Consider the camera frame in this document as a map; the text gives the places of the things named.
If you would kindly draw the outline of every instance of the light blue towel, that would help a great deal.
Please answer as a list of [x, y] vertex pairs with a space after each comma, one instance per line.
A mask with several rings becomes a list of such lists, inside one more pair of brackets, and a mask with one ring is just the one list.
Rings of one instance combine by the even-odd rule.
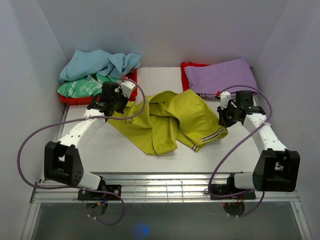
[[110, 54], [103, 50], [82, 52], [75, 50], [70, 62], [60, 73], [60, 83], [75, 81], [91, 74], [110, 75], [115, 79], [122, 79], [126, 74], [140, 67], [141, 55], [129, 53]]

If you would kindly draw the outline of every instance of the purple cloth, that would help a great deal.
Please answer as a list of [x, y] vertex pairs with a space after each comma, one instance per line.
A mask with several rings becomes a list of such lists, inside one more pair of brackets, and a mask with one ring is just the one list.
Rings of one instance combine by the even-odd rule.
[[[257, 88], [250, 66], [243, 57], [211, 66], [187, 66], [184, 71], [188, 78], [190, 89], [200, 96], [215, 96], [217, 92], [234, 85]], [[233, 87], [227, 91], [235, 93], [241, 90], [250, 90], [253, 93], [257, 93], [247, 87]]]

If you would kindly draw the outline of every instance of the cable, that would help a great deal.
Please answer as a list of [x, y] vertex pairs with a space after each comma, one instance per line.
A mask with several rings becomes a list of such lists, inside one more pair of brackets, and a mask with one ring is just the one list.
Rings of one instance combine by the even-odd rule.
[[[221, 91], [221, 93], [223, 93], [224, 91], [228, 90], [228, 89], [231, 89], [231, 88], [234, 88], [234, 87], [245, 87], [245, 88], [249, 88], [249, 89], [252, 89], [252, 90], [255, 90], [257, 91], [266, 101], [266, 103], [268, 104], [269, 106], [269, 116], [267, 116], [267, 118], [265, 119], [264, 123], [267, 123], [270, 118], [272, 117], [272, 114], [273, 114], [273, 109], [272, 109], [272, 106], [271, 106], [271, 103], [269, 102], [268, 98], [258, 89], [254, 88], [254, 87], [251, 87], [251, 86], [246, 86], [246, 85], [233, 85], [233, 86], [230, 86], [230, 87], [227, 87], [225, 89], [223, 89]], [[245, 193], [248, 193], [249, 191], [248, 190], [245, 190], [245, 191], [240, 191], [240, 192], [237, 192], [237, 193], [232, 193], [232, 194], [227, 194], [227, 195], [215, 195], [211, 192], [211, 185], [212, 185], [212, 181], [215, 177], [215, 175], [217, 174], [218, 172], [218, 169], [221, 167], [221, 165], [227, 160], [227, 158], [241, 145], [243, 144], [246, 140], [248, 140], [250, 137], [252, 137], [256, 132], [258, 132], [262, 127], [264, 126], [264, 124], [262, 123], [260, 126], [258, 126], [255, 130], [253, 130], [248, 136], [246, 136], [244, 139], [242, 139], [240, 142], [238, 142], [223, 158], [222, 160], [218, 163], [218, 165], [216, 166], [216, 168], [214, 169], [211, 177], [210, 177], [210, 180], [209, 180], [209, 183], [208, 183], [208, 191], [210, 193], [210, 195], [212, 197], [215, 197], [215, 198], [229, 198], [229, 197], [233, 197], [233, 196], [239, 196], [239, 195], [242, 195], [242, 194], [245, 194]], [[245, 217], [245, 216], [248, 216], [249, 214], [253, 213], [257, 207], [261, 204], [262, 202], [262, 199], [264, 198], [265, 196], [265, 193], [263, 192], [262, 194], [262, 197], [260, 199], [260, 201], [258, 202], [258, 204], [256, 205], [256, 207], [254, 207], [251, 211], [249, 211], [248, 213], [245, 213], [243, 215], [241, 215], [241, 217]]]
[[[144, 91], [142, 90], [142, 88], [135, 82], [135, 81], [132, 81], [131, 79], [127, 79], [127, 81], [129, 82], [132, 82], [133, 84], [135, 84], [137, 86], [137, 88], [141, 91], [141, 94], [142, 94], [142, 98], [143, 98], [143, 105], [142, 105], [142, 108], [141, 110], [137, 113], [137, 114], [134, 114], [132, 116], [126, 116], [126, 117], [113, 117], [113, 116], [87, 116], [87, 117], [83, 117], [83, 118], [77, 118], [77, 119], [73, 119], [73, 120], [68, 120], [68, 121], [62, 121], [62, 122], [58, 122], [58, 123], [53, 123], [53, 124], [50, 124], [50, 125], [47, 125], [47, 126], [43, 126], [41, 128], [39, 128], [38, 130], [35, 130], [34, 132], [32, 132], [29, 136], [26, 137], [26, 139], [22, 142], [21, 146], [19, 147], [19, 150], [18, 150], [18, 153], [17, 153], [17, 157], [16, 157], [16, 164], [17, 164], [17, 168], [18, 168], [18, 172], [19, 172], [19, 175], [20, 177], [22, 178], [22, 180], [27, 184], [29, 185], [30, 187], [33, 187], [33, 188], [36, 188], [36, 189], [47, 189], [47, 190], [53, 190], [53, 189], [67, 189], [67, 188], [74, 188], [72, 186], [53, 186], [53, 187], [45, 187], [45, 186], [39, 186], [37, 184], [33, 184], [31, 183], [30, 181], [28, 181], [25, 177], [25, 175], [23, 174], [22, 172], [22, 168], [21, 168], [21, 153], [22, 153], [22, 150], [24, 148], [24, 146], [26, 145], [26, 143], [34, 136], [36, 135], [37, 133], [45, 130], [45, 129], [49, 129], [49, 128], [53, 128], [53, 127], [57, 127], [57, 126], [60, 126], [60, 125], [64, 125], [64, 124], [70, 124], [70, 123], [75, 123], [75, 122], [81, 122], [81, 121], [85, 121], [87, 119], [113, 119], [113, 120], [128, 120], [128, 119], [133, 119], [135, 118], [136, 116], [138, 116], [139, 114], [141, 114], [143, 112], [143, 110], [145, 109], [145, 106], [146, 106], [146, 96], [145, 96], [145, 93]], [[121, 203], [122, 203], [122, 213], [121, 213], [121, 216], [120, 218], [115, 221], [114, 223], [108, 223], [108, 222], [104, 222], [102, 221], [104, 224], [106, 225], [109, 225], [109, 226], [112, 226], [112, 225], [115, 225], [117, 224], [118, 222], [121, 221], [121, 219], [123, 218], [124, 214], [125, 214], [125, 203], [123, 201], [123, 199], [118, 196], [117, 194], [113, 193], [113, 192], [109, 192], [109, 191], [99, 191], [99, 190], [92, 190], [92, 189], [85, 189], [86, 191], [89, 191], [89, 192], [92, 192], [92, 193], [101, 193], [101, 194], [110, 194], [110, 195], [113, 195], [115, 197], [117, 197]]]

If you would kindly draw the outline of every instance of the red tray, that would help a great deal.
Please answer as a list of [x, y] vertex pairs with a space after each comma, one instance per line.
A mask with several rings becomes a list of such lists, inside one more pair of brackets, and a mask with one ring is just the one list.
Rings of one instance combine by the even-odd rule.
[[[133, 73], [128, 73], [127, 75], [128, 79], [131, 79], [138, 82], [138, 71], [137, 68], [133, 71]], [[131, 93], [129, 101], [134, 102], [136, 100], [136, 97], [138, 95], [138, 88], [136, 87], [135, 90]], [[79, 97], [79, 98], [72, 98], [72, 97], [64, 97], [60, 95], [60, 101], [67, 104], [68, 106], [77, 106], [77, 105], [88, 105], [92, 101], [92, 96], [90, 97]]]

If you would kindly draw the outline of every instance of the white wall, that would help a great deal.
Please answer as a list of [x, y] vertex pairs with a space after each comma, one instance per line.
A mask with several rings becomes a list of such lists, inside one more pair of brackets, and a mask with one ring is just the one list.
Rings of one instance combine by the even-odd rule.
[[[33, 189], [17, 171], [17, 151], [27, 135], [58, 122], [63, 106], [56, 89], [67, 62], [36, 0], [0, 3], [0, 239], [18, 240], [24, 229]], [[39, 180], [48, 130], [30, 141], [22, 153], [26, 177]]]
[[142, 65], [258, 58], [289, 0], [37, 0], [62, 49], [139, 53]]
[[313, 239], [320, 239], [320, 1], [290, 0], [254, 65], [269, 97], [272, 128], [301, 156], [298, 194]]

